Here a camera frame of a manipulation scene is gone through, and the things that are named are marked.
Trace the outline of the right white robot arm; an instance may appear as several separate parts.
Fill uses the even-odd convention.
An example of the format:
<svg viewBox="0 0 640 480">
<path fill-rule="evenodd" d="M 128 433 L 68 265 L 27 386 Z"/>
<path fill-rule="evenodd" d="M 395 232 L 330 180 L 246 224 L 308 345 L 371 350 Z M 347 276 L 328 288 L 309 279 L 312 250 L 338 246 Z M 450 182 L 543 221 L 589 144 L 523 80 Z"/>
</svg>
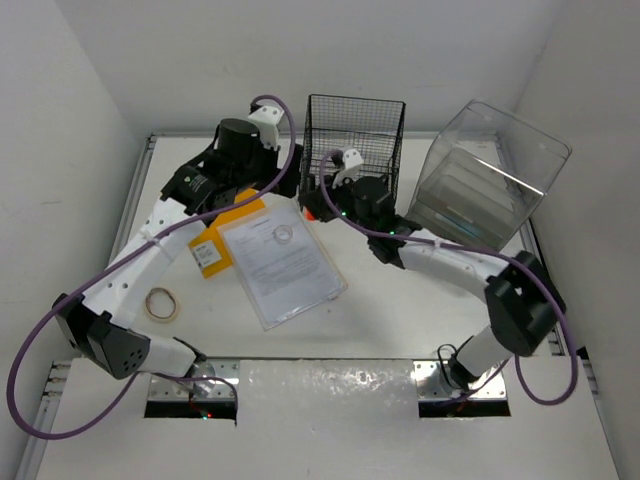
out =
<svg viewBox="0 0 640 480">
<path fill-rule="evenodd" d="M 353 223 L 382 263 L 449 283 L 486 306 L 488 326 L 456 347 L 443 368 L 450 389 L 465 391 L 495 364 L 531 356 L 566 311 L 534 255 L 496 257 L 449 243 L 397 214 L 393 195 L 377 177 L 316 188 L 299 202 L 315 220 Z"/>
</svg>

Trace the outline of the blue pastel highlighter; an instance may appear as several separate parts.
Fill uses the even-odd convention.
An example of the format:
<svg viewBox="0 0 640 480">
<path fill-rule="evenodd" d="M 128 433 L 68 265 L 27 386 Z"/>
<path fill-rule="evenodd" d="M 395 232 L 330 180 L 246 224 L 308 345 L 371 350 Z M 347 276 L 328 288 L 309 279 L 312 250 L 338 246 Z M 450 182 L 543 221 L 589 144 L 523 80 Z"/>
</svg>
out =
<svg viewBox="0 0 640 480">
<path fill-rule="evenodd" d="M 460 235 L 470 235 L 474 237 L 481 237 L 483 230 L 478 228 L 473 223 L 468 223 L 462 219 L 451 219 L 447 216 L 443 216 L 440 213 L 435 214 L 435 219 L 443 224 L 444 228 L 458 232 Z"/>
</svg>

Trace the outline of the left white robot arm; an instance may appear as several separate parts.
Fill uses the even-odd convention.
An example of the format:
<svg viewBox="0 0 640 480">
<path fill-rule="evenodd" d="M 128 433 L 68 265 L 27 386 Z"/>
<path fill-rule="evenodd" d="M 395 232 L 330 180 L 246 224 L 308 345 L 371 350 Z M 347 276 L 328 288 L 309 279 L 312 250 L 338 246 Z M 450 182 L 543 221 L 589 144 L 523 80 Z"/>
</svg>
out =
<svg viewBox="0 0 640 480">
<path fill-rule="evenodd" d="M 302 150 L 292 143 L 289 166 L 277 166 L 283 115 L 266 106 L 245 120 L 222 120 L 213 142 L 161 189 L 138 233 L 111 263 L 111 273 L 56 300 L 56 319 L 67 340 L 113 378 L 136 372 L 184 378 L 203 360 L 186 342 L 139 333 L 133 325 L 164 272 L 238 194 L 256 188 L 295 196 Z"/>
</svg>

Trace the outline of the clear plastic drawer organizer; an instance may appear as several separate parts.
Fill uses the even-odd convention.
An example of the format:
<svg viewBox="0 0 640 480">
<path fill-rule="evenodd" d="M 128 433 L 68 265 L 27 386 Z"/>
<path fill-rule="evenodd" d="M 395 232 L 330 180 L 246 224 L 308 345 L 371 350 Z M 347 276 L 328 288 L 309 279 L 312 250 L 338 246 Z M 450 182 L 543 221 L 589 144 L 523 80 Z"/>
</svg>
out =
<svg viewBox="0 0 640 480">
<path fill-rule="evenodd" d="M 472 100 L 429 147 L 407 216 L 444 239 L 500 251 L 540 205 L 571 154 L 557 136 Z M 444 228 L 436 213 L 473 223 L 483 235 Z"/>
</svg>

